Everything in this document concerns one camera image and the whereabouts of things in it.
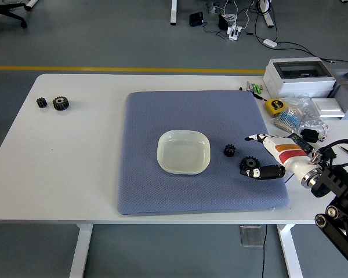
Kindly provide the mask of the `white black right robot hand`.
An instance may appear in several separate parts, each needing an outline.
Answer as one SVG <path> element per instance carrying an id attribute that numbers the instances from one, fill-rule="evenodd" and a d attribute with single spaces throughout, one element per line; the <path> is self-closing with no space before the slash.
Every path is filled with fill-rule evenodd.
<path id="1" fill-rule="evenodd" d="M 296 175 L 303 186 L 318 178 L 322 174 L 321 167 L 311 161 L 308 154 L 298 146 L 293 139 L 269 134 L 255 134 L 246 138 L 263 144 L 278 165 L 260 166 L 259 161 L 252 157 L 245 157 L 240 164 L 240 174 L 257 180 L 277 179 L 284 176 L 286 171 Z"/>

